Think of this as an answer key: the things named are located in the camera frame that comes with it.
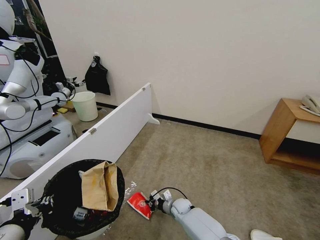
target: black bag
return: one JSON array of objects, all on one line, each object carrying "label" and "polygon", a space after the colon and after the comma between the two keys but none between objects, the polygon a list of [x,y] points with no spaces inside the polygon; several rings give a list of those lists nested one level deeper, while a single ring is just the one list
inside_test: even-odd
[{"label": "black bag", "polygon": [[85,76],[87,89],[92,92],[110,95],[107,72],[108,70],[100,64],[100,57],[94,56]]}]

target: white telephone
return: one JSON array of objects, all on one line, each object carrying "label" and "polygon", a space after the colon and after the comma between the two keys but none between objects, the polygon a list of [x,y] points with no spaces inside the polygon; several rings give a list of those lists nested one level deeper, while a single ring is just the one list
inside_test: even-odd
[{"label": "white telephone", "polygon": [[301,109],[320,117],[320,97],[306,95],[301,102],[304,105]]}]

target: white bucket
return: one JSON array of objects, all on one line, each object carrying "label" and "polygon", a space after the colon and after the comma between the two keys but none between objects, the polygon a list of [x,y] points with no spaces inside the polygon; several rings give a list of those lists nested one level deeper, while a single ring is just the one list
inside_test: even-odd
[{"label": "white bucket", "polygon": [[89,122],[98,117],[95,96],[93,92],[79,92],[70,97],[81,121]]}]

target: humanoid robot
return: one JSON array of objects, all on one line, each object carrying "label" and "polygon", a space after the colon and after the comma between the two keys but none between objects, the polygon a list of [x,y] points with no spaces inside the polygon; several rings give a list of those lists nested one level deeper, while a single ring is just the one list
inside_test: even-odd
[{"label": "humanoid robot", "polygon": [[10,40],[15,16],[0,0],[0,176],[26,178],[75,139],[72,124],[52,107],[63,106],[70,89],[43,96],[43,58]]}]

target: white slipper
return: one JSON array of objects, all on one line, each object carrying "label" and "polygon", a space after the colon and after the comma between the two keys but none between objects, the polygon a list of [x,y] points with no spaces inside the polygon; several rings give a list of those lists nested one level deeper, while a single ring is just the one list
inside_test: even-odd
[{"label": "white slipper", "polygon": [[274,237],[264,231],[253,229],[250,233],[251,240],[282,240],[280,237]]}]

